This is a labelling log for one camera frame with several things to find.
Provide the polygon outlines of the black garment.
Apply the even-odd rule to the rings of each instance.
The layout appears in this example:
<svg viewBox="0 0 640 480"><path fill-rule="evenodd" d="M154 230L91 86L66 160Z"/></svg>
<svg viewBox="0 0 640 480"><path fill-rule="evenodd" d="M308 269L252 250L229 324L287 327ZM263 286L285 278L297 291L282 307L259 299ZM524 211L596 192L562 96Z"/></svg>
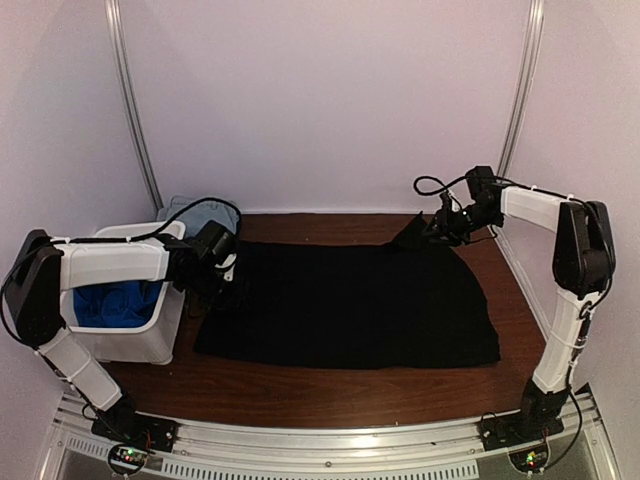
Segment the black garment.
<svg viewBox="0 0 640 480"><path fill-rule="evenodd" d="M471 269L412 218L381 245L244 242L199 354L319 369L475 368L501 358Z"/></svg>

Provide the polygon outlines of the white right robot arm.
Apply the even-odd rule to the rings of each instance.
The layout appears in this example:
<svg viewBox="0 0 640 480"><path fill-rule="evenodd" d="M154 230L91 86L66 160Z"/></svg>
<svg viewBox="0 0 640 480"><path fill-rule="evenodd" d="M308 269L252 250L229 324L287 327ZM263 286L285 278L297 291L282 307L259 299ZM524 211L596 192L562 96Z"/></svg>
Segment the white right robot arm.
<svg viewBox="0 0 640 480"><path fill-rule="evenodd" d="M431 243L469 245L474 232L501 228L507 219L524 221L554 234L551 270L557 285L550 338L534 370L532 382L544 395L569 389L573 370L585 348L595 309L609 294L616 268L607 207L572 195L527 186L477 166L460 176L471 204L463 206L452 184L437 180L436 189L420 196L437 196L441 207L423 230Z"/></svg>

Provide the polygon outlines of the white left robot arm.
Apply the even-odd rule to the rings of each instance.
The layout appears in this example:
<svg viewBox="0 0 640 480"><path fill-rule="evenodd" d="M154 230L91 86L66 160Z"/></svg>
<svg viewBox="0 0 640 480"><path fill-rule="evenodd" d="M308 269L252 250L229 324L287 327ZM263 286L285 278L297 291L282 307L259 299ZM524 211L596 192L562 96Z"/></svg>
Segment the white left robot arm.
<svg viewBox="0 0 640 480"><path fill-rule="evenodd" d="M108 411L104 425L123 444L143 436L143 421L121 405L123 390L67 324L64 294L90 285L163 281L214 298L233 278L238 239L214 221L188 240L182 237L184 230L177 220L109 227L77 239L33 230L3 286L19 342L48 362L86 402Z"/></svg>

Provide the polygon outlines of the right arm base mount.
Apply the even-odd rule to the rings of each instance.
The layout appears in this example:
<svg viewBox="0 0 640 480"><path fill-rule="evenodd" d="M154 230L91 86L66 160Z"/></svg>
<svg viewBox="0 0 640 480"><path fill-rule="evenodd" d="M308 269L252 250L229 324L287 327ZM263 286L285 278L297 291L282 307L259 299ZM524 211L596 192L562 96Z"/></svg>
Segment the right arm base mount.
<svg viewBox="0 0 640 480"><path fill-rule="evenodd" d="M485 452L507 449L511 465L519 473L541 474L552 463L549 440L565 428L561 411L568 390L543 394L525 392L514 413L486 413L477 423Z"/></svg>

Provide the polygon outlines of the light blue denim skirt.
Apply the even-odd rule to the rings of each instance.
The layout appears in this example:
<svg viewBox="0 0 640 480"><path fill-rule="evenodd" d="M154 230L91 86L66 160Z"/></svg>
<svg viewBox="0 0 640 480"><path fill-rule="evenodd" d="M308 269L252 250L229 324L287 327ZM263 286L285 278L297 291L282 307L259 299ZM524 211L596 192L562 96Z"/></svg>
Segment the light blue denim skirt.
<svg viewBox="0 0 640 480"><path fill-rule="evenodd" d="M176 195L171 198L169 204L161 208L157 215L157 221L166 221L182 208L195 202L195 199ZM177 218L185 225L185 238L195 237L199 231L209 222L215 221L226 227L231 233L236 234L240 221L239 213L229 205L218 200L207 200L190 208Z"/></svg>

